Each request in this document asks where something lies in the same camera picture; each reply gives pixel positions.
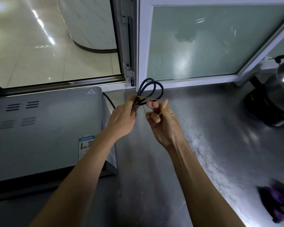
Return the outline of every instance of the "metal counter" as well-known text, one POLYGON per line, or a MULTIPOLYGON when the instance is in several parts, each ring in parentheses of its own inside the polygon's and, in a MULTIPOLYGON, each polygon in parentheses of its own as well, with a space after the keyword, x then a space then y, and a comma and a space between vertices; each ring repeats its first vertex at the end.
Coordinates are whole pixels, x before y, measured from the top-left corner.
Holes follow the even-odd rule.
MULTIPOLYGON (((284 128, 246 111, 250 83, 166 89, 192 150, 213 184, 247 227, 276 226, 257 186, 284 183, 284 128)), ((135 90, 107 93, 115 105, 135 90)), ((192 226, 169 155, 140 107, 132 132, 116 143, 118 176, 98 182, 85 226, 192 226)), ((28 224, 50 193, 0 202, 0 226, 28 224)))

